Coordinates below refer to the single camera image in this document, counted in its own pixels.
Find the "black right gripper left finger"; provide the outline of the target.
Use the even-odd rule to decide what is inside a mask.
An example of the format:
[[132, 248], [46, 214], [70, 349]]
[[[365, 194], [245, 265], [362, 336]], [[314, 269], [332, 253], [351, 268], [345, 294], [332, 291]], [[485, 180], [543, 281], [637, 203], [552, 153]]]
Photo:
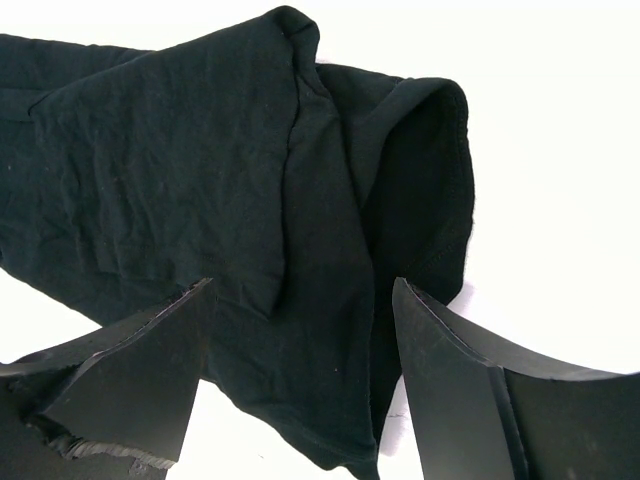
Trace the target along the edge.
[[164, 479], [200, 379], [211, 282], [1, 367], [1, 477]]

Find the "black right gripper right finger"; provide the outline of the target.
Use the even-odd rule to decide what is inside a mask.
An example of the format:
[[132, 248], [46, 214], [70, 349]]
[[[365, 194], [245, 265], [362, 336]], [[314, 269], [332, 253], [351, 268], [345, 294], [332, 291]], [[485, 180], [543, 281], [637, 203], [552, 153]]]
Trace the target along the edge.
[[635, 479], [639, 377], [537, 353], [397, 279], [393, 313], [427, 479]]

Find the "black t-shirt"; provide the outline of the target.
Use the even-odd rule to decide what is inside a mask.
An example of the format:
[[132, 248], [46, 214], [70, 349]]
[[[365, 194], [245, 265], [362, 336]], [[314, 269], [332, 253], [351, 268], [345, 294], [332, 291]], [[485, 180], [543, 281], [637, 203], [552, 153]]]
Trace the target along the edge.
[[1, 266], [107, 325], [201, 279], [202, 376], [325, 470], [378, 477], [391, 295], [461, 290], [468, 106], [317, 61], [282, 6], [160, 51], [1, 38]]

